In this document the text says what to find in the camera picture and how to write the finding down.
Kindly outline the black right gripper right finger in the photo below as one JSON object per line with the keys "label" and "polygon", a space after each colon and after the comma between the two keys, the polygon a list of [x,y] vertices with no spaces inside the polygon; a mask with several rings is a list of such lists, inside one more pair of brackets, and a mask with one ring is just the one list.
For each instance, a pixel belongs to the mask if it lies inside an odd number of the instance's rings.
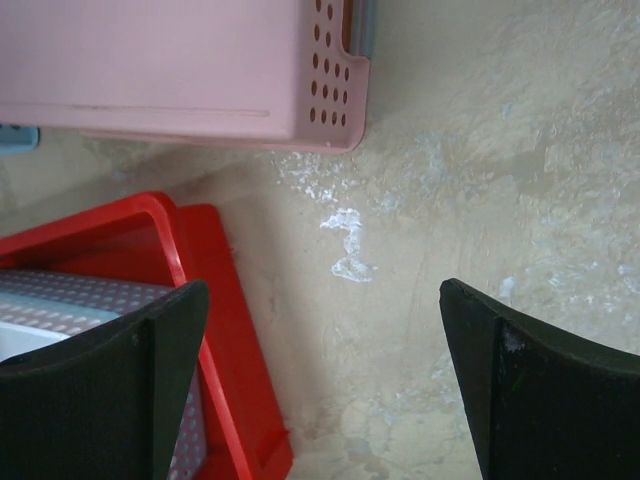
{"label": "black right gripper right finger", "polygon": [[483,478],[638,478],[638,356],[458,279],[439,305]]}

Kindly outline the pink perforated basket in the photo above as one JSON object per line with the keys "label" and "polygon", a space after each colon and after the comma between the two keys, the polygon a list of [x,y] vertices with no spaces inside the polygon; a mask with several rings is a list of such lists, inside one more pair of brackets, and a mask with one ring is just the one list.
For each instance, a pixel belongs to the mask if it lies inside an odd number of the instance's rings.
{"label": "pink perforated basket", "polygon": [[140,141],[347,152],[371,1],[5,1],[1,118]]}

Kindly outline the light blue perforated basket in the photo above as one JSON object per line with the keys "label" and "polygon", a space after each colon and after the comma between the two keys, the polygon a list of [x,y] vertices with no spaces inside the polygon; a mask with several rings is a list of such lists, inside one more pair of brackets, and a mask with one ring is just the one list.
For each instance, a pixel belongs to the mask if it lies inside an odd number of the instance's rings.
{"label": "light blue perforated basket", "polygon": [[40,129],[19,125],[0,125],[0,154],[11,155],[30,152],[40,142]]}

